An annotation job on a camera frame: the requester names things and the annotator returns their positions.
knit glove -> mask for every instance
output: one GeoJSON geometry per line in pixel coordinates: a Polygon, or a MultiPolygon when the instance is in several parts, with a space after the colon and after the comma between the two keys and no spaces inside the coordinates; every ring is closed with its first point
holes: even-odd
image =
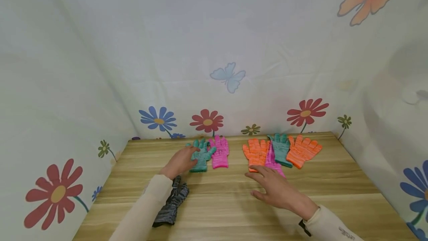
{"type": "Polygon", "coordinates": [[[268,168],[272,168],[273,170],[278,171],[278,173],[281,174],[281,176],[285,178],[285,175],[281,169],[281,165],[279,163],[275,162],[275,154],[273,152],[272,142],[270,142],[270,145],[269,145],[269,150],[267,152],[265,166],[267,166],[268,168]]]}
{"type": "Polygon", "coordinates": [[[194,147],[198,147],[200,151],[196,151],[192,154],[192,160],[197,159],[197,164],[190,170],[190,172],[206,172],[207,170],[207,161],[211,159],[211,156],[215,151],[217,151],[216,147],[211,147],[209,151],[207,151],[207,145],[209,142],[205,142],[205,139],[201,139],[201,141],[195,140],[193,142],[194,147]]]}
{"type": "MultiPolygon", "coordinates": [[[[250,145],[250,148],[248,148],[247,145],[242,145],[243,153],[245,154],[245,157],[248,159],[248,166],[251,165],[259,165],[264,166],[266,161],[266,156],[268,154],[269,149],[269,141],[267,142],[265,140],[261,140],[259,143],[258,139],[249,139],[248,144],[250,145]]],[[[251,168],[248,168],[250,172],[257,172],[257,170],[253,170],[251,168]]]]}
{"type": "Polygon", "coordinates": [[[287,140],[287,135],[275,133],[273,137],[271,135],[268,135],[268,137],[272,142],[273,151],[275,152],[275,162],[285,167],[293,167],[290,162],[285,160],[288,150],[290,149],[290,142],[287,140]]]}
{"type": "Polygon", "coordinates": [[[172,191],[168,197],[166,204],[161,208],[160,212],[153,222],[153,227],[159,227],[163,224],[174,225],[177,218],[177,209],[189,194],[189,188],[186,183],[180,185],[181,176],[175,177],[172,182],[172,191]]]}
{"type": "Polygon", "coordinates": [[[322,149],[316,140],[311,141],[309,138],[303,140],[302,135],[297,136],[296,141],[292,136],[288,136],[288,139],[290,140],[290,152],[287,155],[287,160],[298,169],[301,169],[305,161],[312,159],[322,149]]]}
{"type": "Polygon", "coordinates": [[[209,139],[211,149],[213,147],[217,148],[217,151],[211,156],[213,159],[211,162],[213,169],[228,168],[229,162],[227,161],[227,156],[229,155],[229,144],[227,143],[227,139],[225,137],[220,139],[220,136],[216,135],[214,140],[209,139]]]}

table surface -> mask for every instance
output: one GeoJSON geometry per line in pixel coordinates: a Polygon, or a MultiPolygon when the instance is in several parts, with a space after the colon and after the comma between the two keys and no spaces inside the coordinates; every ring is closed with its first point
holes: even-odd
{"type": "MultiPolygon", "coordinates": [[[[366,241],[416,240],[332,133],[303,135],[318,140],[323,149],[301,170],[282,168],[293,185],[366,241]]],[[[209,161],[206,173],[187,174],[190,194],[178,209],[175,225],[152,229],[148,240],[306,240],[300,218],[250,196],[260,188],[243,175],[248,161],[242,145],[252,137],[227,138],[229,168],[213,170],[209,161]]],[[[129,141],[73,240],[107,241],[144,186],[188,142],[192,140],[129,141]]]]}

blue flower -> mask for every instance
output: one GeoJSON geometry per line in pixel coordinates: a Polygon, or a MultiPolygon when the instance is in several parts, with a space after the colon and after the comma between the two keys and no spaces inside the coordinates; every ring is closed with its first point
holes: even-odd
{"type": "Polygon", "coordinates": [[[159,117],[156,114],[156,109],[153,106],[149,107],[149,113],[146,111],[140,110],[141,117],[141,123],[144,124],[151,124],[148,126],[149,129],[155,129],[159,126],[159,129],[161,131],[166,131],[169,129],[172,130],[172,126],[177,126],[174,123],[171,123],[172,121],[175,121],[176,119],[172,117],[174,115],[173,112],[166,112],[166,107],[161,107],[159,110],[159,117]]]}
{"type": "Polygon", "coordinates": [[[179,133],[174,133],[171,135],[171,139],[178,139],[178,138],[185,138],[186,136],[184,136],[183,134],[179,134],[179,133]]]}
{"type": "Polygon", "coordinates": [[[97,187],[97,189],[94,191],[94,193],[92,194],[92,202],[94,202],[95,201],[95,198],[97,198],[97,196],[98,196],[98,194],[101,192],[101,189],[102,189],[103,187],[102,186],[99,186],[99,187],[97,187]]]}
{"type": "MultiPolygon", "coordinates": [[[[425,176],[428,177],[428,160],[423,163],[422,169],[425,176]]],[[[427,181],[420,169],[417,167],[415,167],[415,171],[412,171],[410,168],[405,168],[403,173],[411,182],[413,182],[414,185],[417,186],[417,188],[407,182],[401,182],[400,187],[402,190],[411,196],[420,198],[420,200],[410,203],[410,210],[417,213],[422,212],[428,206],[427,181]]],[[[425,220],[428,222],[428,214],[426,215],[425,220]]]]}
{"type": "Polygon", "coordinates": [[[428,238],[425,237],[425,232],[421,229],[417,229],[410,222],[406,223],[407,227],[416,235],[416,237],[421,241],[428,241],[428,238]]]}

small green flower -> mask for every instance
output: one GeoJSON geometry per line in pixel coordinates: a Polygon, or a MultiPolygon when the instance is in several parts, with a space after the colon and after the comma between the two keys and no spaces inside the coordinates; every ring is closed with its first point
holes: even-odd
{"type": "Polygon", "coordinates": [[[101,146],[98,147],[98,150],[100,151],[98,153],[98,157],[103,158],[110,151],[110,144],[108,144],[105,140],[102,140],[101,146]]]}
{"type": "Polygon", "coordinates": [[[342,124],[342,128],[344,129],[348,129],[349,125],[352,124],[352,122],[350,121],[350,116],[348,117],[346,115],[343,115],[343,117],[338,117],[337,120],[339,123],[342,124]]]}
{"type": "Polygon", "coordinates": [[[249,136],[251,136],[253,134],[255,135],[255,134],[259,133],[260,132],[259,129],[260,129],[259,126],[257,126],[256,124],[253,124],[251,127],[246,126],[246,129],[243,129],[241,132],[244,135],[248,134],[249,136]]]}

pink glove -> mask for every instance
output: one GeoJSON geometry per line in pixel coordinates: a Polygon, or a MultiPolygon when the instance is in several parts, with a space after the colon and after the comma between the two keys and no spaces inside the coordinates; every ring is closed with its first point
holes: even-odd
{"type": "Polygon", "coordinates": [[[216,135],[214,137],[215,142],[212,139],[209,139],[211,147],[216,147],[217,151],[213,153],[211,158],[213,169],[216,168],[228,168],[229,162],[227,161],[227,156],[229,155],[229,144],[225,137],[220,139],[220,135],[216,135]]]}
{"type": "Polygon", "coordinates": [[[273,170],[278,171],[278,173],[281,174],[281,176],[285,178],[285,175],[281,169],[281,164],[275,162],[275,153],[273,151],[272,142],[270,142],[269,151],[267,152],[265,166],[267,166],[268,168],[271,168],[273,170]]]}

